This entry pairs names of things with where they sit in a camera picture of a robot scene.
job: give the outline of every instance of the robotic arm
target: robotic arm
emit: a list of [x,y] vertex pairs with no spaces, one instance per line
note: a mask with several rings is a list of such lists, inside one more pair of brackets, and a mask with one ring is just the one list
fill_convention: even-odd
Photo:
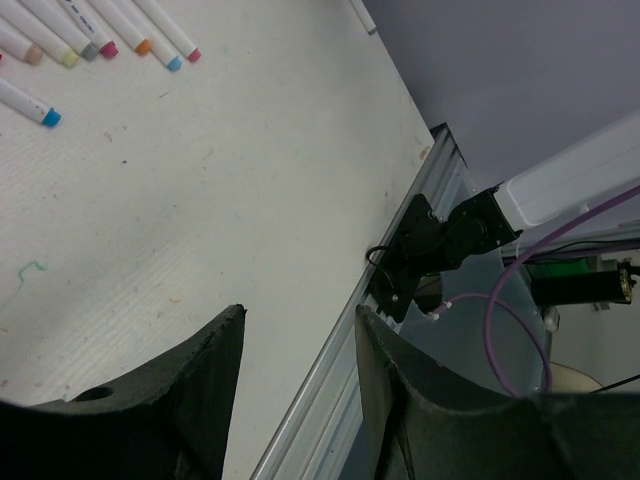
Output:
[[446,221],[422,195],[409,205],[383,251],[369,289],[381,309],[401,322],[420,279],[460,267],[562,213],[640,179],[640,113],[593,135],[540,165],[456,206]]

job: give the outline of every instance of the marker cap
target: marker cap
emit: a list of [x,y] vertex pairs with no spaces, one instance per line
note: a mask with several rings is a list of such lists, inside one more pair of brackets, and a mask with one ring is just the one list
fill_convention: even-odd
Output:
[[61,118],[62,118],[62,115],[60,115],[58,112],[56,112],[52,108],[51,110],[49,110],[49,112],[45,115],[45,117],[42,119],[42,122],[40,123],[45,127],[53,128],[58,124]]
[[115,42],[111,40],[109,43],[105,43],[105,45],[100,50],[100,53],[104,58],[113,58],[120,52],[118,52],[118,48],[116,47]]
[[38,65],[40,60],[42,60],[42,50],[35,43],[31,45],[29,50],[27,50],[27,54],[24,56],[24,61],[31,65]]
[[191,63],[195,63],[198,60],[200,60],[200,57],[202,55],[200,54],[200,50],[198,50],[197,48],[191,52],[191,54],[187,57],[187,60],[189,60]]
[[96,47],[93,43],[90,43],[82,51],[82,57],[85,60],[91,61],[98,56],[98,53],[100,53],[98,47]]
[[76,62],[78,61],[78,56],[73,52],[73,50],[69,50],[64,57],[60,60],[67,68],[72,68]]
[[146,55],[151,51],[151,42],[146,38],[140,42],[140,44],[136,47],[136,53],[138,55]]
[[173,57],[173,59],[171,59],[171,61],[167,63],[167,68],[171,72],[177,72],[178,70],[180,70],[181,66],[182,66],[182,60],[180,60],[180,57]]

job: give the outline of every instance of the white table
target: white table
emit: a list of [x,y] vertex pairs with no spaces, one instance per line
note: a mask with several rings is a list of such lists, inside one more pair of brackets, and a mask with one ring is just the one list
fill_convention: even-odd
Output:
[[432,138],[347,0],[160,2],[198,40],[1,74],[0,397],[72,398],[248,308],[225,478],[246,479]]

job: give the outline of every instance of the green scribble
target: green scribble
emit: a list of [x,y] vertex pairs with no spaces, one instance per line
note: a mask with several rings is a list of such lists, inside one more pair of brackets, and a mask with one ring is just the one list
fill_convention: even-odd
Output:
[[24,276],[27,273],[27,270],[29,270],[31,268],[35,268],[39,272],[46,272],[46,271],[49,270],[49,267],[45,263],[40,263],[37,260],[31,260],[24,267],[22,267],[20,270],[18,270],[18,279],[20,280],[20,283],[18,284],[18,288],[16,288],[16,291],[13,292],[11,294],[11,296],[9,298],[7,298],[4,301],[4,303],[2,303],[2,305],[0,305],[0,315],[2,315],[2,312],[4,311],[4,309],[7,308],[7,306],[9,306],[11,301],[14,298],[16,298],[18,296],[18,294],[20,293],[20,290],[22,290],[22,287],[24,286],[24,282],[25,282]]

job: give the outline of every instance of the marker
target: marker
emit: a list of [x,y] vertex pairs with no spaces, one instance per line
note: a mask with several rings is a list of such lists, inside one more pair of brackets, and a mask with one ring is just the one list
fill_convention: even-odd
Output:
[[65,67],[71,68],[78,61],[69,45],[14,0],[0,0],[0,16]]
[[151,51],[160,62],[170,71],[180,70],[182,60],[168,42],[156,34],[145,16],[129,0],[112,0],[120,11],[133,23],[144,35],[151,40]]
[[118,55],[116,43],[83,6],[80,6],[76,0],[58,0],[58,3],[69,13],[80,30],[100,49],[100,53],[105,58]]
[[134,0],[144,13],[162,30],[169,40],[190,62],[196,62],[200,57],[200,50],[178,25],[167,15],[155,0]]
[[0,48],[31,65],[37,65],[42,60],[40,47],[2,24],[0,24]]
[[45,127],[55,127],[61,118],[53,108],[32,98],[3,78],[0,78],[0,101]]
[[146,55],[151,51],[149,39],[116,8],[111,0],[89,0],[89,3],[138,55]]
[[98,56],[98,47],[91,43],[91,40],[76,28],[69,17],[49,0],[20,0],[20,2],[85,60],[93,60]]

